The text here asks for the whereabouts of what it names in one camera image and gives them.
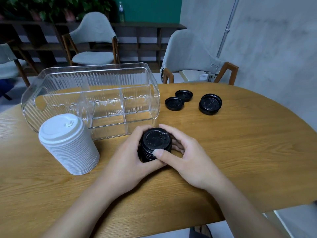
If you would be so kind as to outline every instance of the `green board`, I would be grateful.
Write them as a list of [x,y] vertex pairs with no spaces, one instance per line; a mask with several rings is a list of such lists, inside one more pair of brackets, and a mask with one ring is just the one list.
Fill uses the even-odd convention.
[[179,23],[182,0],[116,0],[122,2],[125,21]]

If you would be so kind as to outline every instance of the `white lid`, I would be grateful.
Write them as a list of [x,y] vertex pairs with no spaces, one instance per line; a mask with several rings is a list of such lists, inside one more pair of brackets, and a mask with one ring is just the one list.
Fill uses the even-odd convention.
[[46,120],[39,130],[40,141],[59,142],[81,129],[82,120],[73,114],[60,114]]

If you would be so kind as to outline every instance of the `hand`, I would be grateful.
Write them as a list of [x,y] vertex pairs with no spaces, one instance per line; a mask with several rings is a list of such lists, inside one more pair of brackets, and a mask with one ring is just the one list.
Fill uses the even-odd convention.
[[156,149],[153,155],[162,162],[172,166],[192,186],[209,190],[212,183],[222,175],[204,149],[194,138],[184,134],[177,128],[160,124],[172,136],[172,149],[183,154],[179,158],[166,150]]
[[138,157],[139,141],[143,132],[149,128],[152,127],[144,125],[135,128],[129,138],[118,147],[97,181],[110,185],[116,196],[114,199],[132,190],[145,176],[166,165],[158,159],[142,163]]

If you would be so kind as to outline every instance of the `metal pipe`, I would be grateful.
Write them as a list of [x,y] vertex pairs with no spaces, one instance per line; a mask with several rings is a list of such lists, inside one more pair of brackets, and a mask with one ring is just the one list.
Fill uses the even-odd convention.
[[230,25],[232,23],[233,16],[235,15],[235,12],[236,12],[236,9],[237,9],[237,6],[238,6],[238,2],[239,2],[239,0],[235,0],[235,3],[233,4],[233,8],[232,8],[229,20],[228,20],[228,24],[226,26],[226,30],[224,31],[224,36],[222,37],[222,40],[221,40],[221,44],[220,44],[220,47],[219,47],[219,50],[218,50],[218,53],[217,53],[217,57],[220,56],[222,48],[224,47],[224,42],[226,40],[228,32],[230,31]]

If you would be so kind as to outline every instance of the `person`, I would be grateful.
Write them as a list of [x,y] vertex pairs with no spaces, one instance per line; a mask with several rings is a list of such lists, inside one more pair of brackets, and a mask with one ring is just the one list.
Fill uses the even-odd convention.
[[189,184],[206,190],[215,198],[235,238],[285,237],[216,167],[194,138],[168,125],[159,126],[171,134],[172,149],[181,152],[182,158],[156,149],[153,155],[157,159],[142,163],[137,153],[139,140],[143,132],[151,126],[137,127],[119,146],[95,183],[81,194],[42,237],[89,237],[97,220],[111,202],[136,187],[145,176],[165,165],[178,171]]

